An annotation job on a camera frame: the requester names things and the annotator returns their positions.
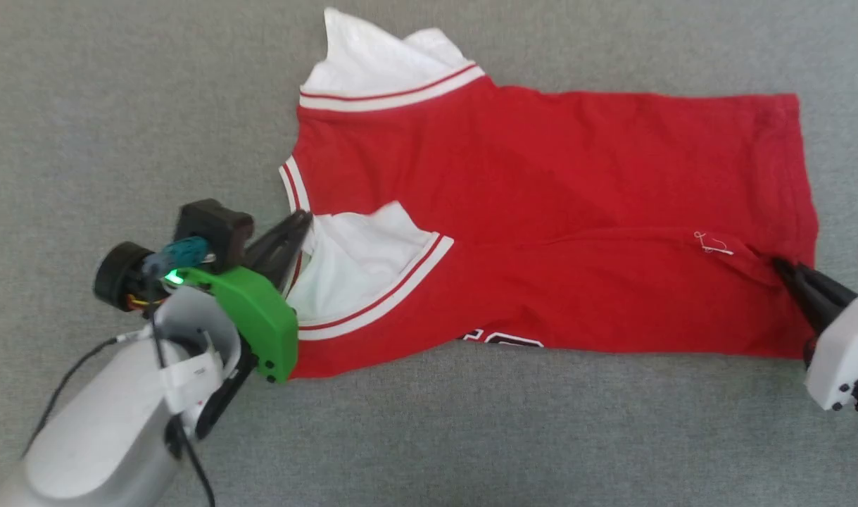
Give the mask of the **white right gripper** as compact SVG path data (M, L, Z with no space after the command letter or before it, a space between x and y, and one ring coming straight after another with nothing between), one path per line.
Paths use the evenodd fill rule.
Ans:
M858 293L802 263L774 258L774 269L820 334L805 376L808 394L822 410L850 405L858 412Z

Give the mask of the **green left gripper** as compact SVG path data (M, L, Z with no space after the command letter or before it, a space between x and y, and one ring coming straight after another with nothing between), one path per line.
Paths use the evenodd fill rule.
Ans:
M288 215L246 247L246 268L219 274L200 268L172 270L172 282L178 287L203 289L214 296L258 357L258 372L268 382L285 383L298 362L297 315L274 284L288 279L312 222L309 211Z

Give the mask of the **red and white jersey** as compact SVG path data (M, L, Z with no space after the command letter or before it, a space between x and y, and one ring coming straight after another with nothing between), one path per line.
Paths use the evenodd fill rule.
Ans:
M293 378L461 339L799 359L813 264L797 96L503 86L444 32L334 8L281 177L313 224Z

